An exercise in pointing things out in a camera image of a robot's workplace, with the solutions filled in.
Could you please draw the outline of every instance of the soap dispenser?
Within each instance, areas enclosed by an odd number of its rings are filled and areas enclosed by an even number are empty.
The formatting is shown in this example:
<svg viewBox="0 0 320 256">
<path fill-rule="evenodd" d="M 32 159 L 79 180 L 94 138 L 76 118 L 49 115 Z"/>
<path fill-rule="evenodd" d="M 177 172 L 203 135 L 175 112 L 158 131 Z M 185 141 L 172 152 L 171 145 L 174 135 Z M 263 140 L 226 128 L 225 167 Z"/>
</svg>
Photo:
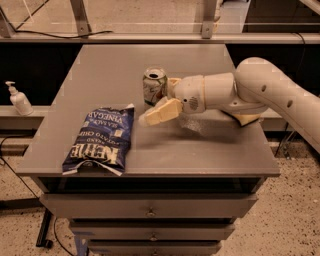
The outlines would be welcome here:
<svg viewBox="0 0 320 256">
<path fill-rule="evenodd" d="M 9 92 L 11 93 L 10 100 L 20 115 L 26 116 L 33 112 L 33 108 L 23 92 L 19 92 L 12 84 L 15 82 L 6 81 L 6 85 L 9 86 Z"/>
</svg>

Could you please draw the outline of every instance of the chip bag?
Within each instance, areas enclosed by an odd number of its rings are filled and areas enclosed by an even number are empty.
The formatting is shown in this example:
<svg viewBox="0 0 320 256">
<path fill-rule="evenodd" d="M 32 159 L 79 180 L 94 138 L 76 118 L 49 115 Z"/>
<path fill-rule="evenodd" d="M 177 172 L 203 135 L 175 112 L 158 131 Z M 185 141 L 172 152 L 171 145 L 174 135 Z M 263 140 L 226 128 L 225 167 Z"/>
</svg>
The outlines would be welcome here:
<svg viewBox="0 0 320 256">
<path fill-rule="evenodd" d="M 125 171 L 125 156 L 131 146 L 134 106 L 122 110 L 91 111 L 62 164 L 63 175 L 77 173 L 80 166 L 101 166 L 117 175 Z"/>
</svg>

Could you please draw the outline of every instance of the gray cabinet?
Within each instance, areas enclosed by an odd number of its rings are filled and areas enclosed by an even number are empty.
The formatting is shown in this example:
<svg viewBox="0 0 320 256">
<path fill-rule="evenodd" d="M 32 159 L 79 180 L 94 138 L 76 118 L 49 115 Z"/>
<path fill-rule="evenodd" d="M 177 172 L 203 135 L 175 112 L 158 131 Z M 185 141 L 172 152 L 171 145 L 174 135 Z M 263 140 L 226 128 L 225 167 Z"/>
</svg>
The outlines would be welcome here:
<svg viewBox="0 0 320 256">
<path fill-rule="evenodd" d="M 157 64 L 171 77 L 232 72 L 225 53 L 218 44 L 84 46 L 18 174 L 33 178 L 44 192 L 41 202 L 68 218 L 76 240 L 85 239 L 93 252 L 216 253 L 233 222 L 257 201 L 263 182 L 279 175 L 260 123 L 241 128 L 218 110 L 150 128 L 137 119 L 144 111 L 146 67 Z M 86 114 L 129 103 L 136 112 L 124 174 L 83 167 L 63 176 L 62 163 Z M 80 246 L 78 255 L 84 251 Z"/>
</svg>

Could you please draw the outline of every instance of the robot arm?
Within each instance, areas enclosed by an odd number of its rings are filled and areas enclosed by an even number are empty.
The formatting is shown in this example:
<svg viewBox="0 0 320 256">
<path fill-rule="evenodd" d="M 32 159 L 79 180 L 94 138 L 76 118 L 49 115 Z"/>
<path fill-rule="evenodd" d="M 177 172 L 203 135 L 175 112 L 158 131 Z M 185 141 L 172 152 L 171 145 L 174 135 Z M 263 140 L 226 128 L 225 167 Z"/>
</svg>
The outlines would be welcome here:
<svg viewBox="0 0 320 256">
<path fill-rule="evenodd" d="M 220 109 L 232 115 L 257 115 L 268 107 L 279 113 L 320 152 L 320 99 L 307 92 L 272 63 L 249 58 L 235 72 L 191 76 L 169 85 L 168 98 L 140 117 L 154 125 L 179 116 Z"/>
</svg>

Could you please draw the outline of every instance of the soda can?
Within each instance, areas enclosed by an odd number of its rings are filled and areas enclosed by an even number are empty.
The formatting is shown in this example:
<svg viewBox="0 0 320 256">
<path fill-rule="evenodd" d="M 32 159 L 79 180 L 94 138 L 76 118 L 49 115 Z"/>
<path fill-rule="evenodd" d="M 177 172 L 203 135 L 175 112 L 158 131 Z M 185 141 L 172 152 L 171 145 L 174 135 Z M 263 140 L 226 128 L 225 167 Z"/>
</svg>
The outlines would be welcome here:
<svg viewBox="0 0 320 256">
<path fill-rule="evenodd" d="M 164 96 L 167 96 L 166 72 L 160 67 L 150 67 L 143 76 L 143 96 L 145 110 L 154 107 Z"/>
</svg>

